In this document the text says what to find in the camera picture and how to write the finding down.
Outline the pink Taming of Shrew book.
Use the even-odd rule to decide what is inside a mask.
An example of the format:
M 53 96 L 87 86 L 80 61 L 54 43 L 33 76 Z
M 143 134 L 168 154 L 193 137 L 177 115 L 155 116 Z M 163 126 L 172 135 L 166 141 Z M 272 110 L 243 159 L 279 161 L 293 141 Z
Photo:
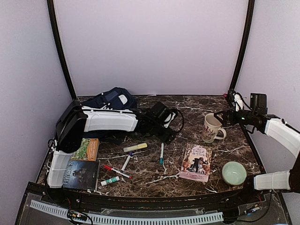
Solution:
M 212 148 L 188 143 L 179 177 L 207 183 L 210 175 Z

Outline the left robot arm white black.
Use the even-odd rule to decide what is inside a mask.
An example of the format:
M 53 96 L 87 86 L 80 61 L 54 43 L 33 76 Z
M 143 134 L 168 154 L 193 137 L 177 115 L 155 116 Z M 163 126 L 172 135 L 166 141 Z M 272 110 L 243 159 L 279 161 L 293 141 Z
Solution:
M 51 147 L 53 158 L 47 176 L 48 197 L 55 204 L 66 201 L 63 176 L 72 153 L 76 152 L 84 134 L 93 131 L 125 131 L 154 135 L 163 143 L 170 144 L 177 131 L 170 128 L 170 123 L 177 117 L 174 109 L 169 109 L 161 102 L 146 109 L 109 109 L 91 108 L 73 101 L 56 123 L 54 145 Z

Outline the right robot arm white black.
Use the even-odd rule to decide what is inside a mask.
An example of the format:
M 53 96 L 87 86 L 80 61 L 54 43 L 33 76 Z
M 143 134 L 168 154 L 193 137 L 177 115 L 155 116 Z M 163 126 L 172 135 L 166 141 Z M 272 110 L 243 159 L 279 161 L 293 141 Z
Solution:
M 231 107 L 214 113 L 214 117 L 223 125 L 252 126 L 253 129 L 273 138 L 289 150 L 296 158 L 289 171 L 252 175 L 246 178 L 239 199 L 250 203 L 261 190 L 286 190 L 300 192 L 300 132 L 289 125 L 283 118 L 267 114 L 267 95 L 250 94 L 250 105 L 247 105 L 242 95 L 229 90 L 224 95 Z

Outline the navy blue student backpack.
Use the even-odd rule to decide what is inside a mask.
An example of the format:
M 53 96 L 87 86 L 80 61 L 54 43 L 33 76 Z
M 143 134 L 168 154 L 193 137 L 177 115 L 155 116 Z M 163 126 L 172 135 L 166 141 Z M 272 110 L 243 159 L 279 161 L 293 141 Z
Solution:
M 84 102 L 82 106 L 97 109 L 137 109 L 137 101 L 125 88 L 114 87 L 113 89 L 102 92 Z M 121 145 L 122 140 L 121 131 L 104 130 L 104 131 L 91 131 L 84 133 L 82 138 L 96 138 L 101 142 L 114 143 Z

